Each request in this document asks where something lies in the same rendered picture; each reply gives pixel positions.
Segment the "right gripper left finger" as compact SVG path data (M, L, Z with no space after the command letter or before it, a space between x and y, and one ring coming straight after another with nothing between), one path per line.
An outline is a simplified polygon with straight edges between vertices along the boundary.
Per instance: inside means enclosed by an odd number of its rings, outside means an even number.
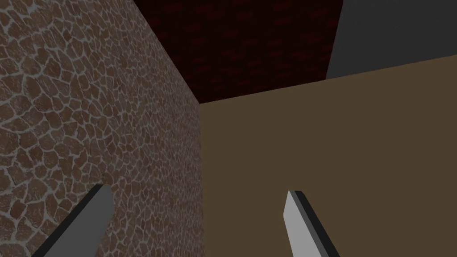
M31 257L95 257L113 213L110 186L96 184Z

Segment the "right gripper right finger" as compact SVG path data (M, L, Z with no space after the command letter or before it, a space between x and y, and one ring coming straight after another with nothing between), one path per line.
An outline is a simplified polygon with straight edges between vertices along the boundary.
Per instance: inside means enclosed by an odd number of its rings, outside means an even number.
M283 219L293 257L340 257L302 191L288 191Z

